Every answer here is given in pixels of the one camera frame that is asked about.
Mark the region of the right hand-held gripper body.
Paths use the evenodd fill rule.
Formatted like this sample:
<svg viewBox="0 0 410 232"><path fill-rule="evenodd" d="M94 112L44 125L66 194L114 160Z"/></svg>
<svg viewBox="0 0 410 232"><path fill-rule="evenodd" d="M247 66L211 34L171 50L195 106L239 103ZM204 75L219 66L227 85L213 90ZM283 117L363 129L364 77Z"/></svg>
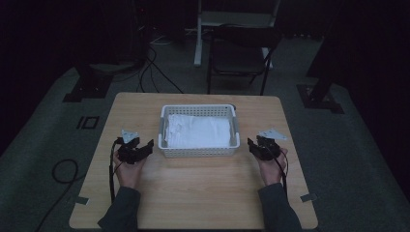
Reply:
<svg viewBox="0 0 410 232"><path fill-rule="evenodd" d="M275 129L261 131L258 135L266 138L266 144L258 144L259 153L255 155L260 160L273 160L280 155L277 140L286 140L287 137Z"/></svg>

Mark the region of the black folding chair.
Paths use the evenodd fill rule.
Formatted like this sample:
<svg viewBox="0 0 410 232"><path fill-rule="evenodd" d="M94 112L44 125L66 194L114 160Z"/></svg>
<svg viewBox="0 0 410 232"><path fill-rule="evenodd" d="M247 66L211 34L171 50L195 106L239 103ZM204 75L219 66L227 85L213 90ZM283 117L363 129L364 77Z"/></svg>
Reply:
<svg viewBox="0 0 410 232"><path fill-rule="evenodd" d="M252 83L263 76L260 96L264 90L272 55L282 38L275 26L222 24L211 32L207 68L207 93L211 93L212 76L247 76Z"/></svg>

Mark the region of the person's left hand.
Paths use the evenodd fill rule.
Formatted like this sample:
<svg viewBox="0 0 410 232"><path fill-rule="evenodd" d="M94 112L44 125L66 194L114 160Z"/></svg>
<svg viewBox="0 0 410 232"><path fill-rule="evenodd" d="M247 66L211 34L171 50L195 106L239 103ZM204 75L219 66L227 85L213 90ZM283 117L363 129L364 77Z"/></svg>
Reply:
<svg viewBox="0 0 410 232"><path fill-rule="evenodd" d="M146 159L143 159L134 164L129 164L126 162L121 162L119 160L119 155L115 153L113 161L115 163L115 174L120 186L138 190L142 176L142 169L146 162Z"/></svg>

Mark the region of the person's right hand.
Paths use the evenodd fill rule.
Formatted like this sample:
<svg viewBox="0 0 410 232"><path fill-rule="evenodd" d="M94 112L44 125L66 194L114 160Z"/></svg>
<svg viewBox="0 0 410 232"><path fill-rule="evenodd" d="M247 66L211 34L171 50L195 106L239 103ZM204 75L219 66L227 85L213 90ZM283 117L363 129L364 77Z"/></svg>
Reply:
<svg viewBox="0 0 410 232"><path fill-rule="evenodd" d="M259 170L263 183L266 186L279 184L286 168L286 155L288 150L281 148L277 159L258 160Z"/></svg>

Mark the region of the white cloth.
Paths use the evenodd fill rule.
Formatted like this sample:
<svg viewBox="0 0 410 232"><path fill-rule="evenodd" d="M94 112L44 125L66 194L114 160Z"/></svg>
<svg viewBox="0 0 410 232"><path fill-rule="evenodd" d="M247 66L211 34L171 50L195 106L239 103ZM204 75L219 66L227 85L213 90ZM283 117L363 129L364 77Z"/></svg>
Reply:
<svg viewBox="0 0 410 232"><path fill-rule="evenodd" d="M170 148L220 148L230 145L230 124L225 118L172 114L165 141Z"/></svg>

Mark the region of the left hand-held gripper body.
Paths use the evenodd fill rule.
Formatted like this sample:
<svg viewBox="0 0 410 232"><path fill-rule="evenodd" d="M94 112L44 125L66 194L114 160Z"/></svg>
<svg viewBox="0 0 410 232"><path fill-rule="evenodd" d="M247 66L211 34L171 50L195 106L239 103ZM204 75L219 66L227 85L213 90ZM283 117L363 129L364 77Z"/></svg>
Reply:
<svg viewBox="0 0 410 232"><path fill-rule="evenodd" d="M136 162L143 160L140 150L137 147L132 148L130 144L130 142L137 137L139 137L137 132L121 130L121 146L117 151L119 161L126 162L128 164L135 164Z"/></svg>

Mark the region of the black metal stand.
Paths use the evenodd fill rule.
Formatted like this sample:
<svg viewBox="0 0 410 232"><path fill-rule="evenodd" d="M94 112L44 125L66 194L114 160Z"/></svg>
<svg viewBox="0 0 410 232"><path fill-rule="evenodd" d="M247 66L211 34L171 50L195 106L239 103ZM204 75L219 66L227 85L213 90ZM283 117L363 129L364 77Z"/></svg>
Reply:
<svg viewBox="0 0 410 232"><path fill-rule="evenodd" d="M74 67L79 74L79 79L72 91L63 98L63 102L81 102L83 99L104 99L113 76L96 72L89 65L77 64Z"/></svg>
<svg viewBox="0 0 410 232"><path fill-rule="evenodd" d="M323 36L322 44L307 71L308 76L317 77L318 80L314 85L298 84L297 90L305 108L328 109L332 113L343 114L344 111L341 105L335 101L330 89L335 82L338 69L336 59L333 57L332 30L345 0L332 1L335 4L331 14L327 17L327 30Z"/></svg>

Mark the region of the white plastic basket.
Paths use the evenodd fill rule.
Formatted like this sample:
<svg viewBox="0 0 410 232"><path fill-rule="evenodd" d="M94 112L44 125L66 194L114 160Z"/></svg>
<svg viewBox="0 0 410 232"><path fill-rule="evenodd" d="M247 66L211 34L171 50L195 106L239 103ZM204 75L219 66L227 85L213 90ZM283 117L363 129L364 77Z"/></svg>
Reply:
<svg viewBox="0 0 410 232"><path fill-rule="evenodd" d="M220 148L170 148L165 141L165 129L168 116L172 114L227 119L230 124L230 145ZM158 147L168 158L231 156L240 144L238 120L232 104L170 104L162 107Z"/></svg>

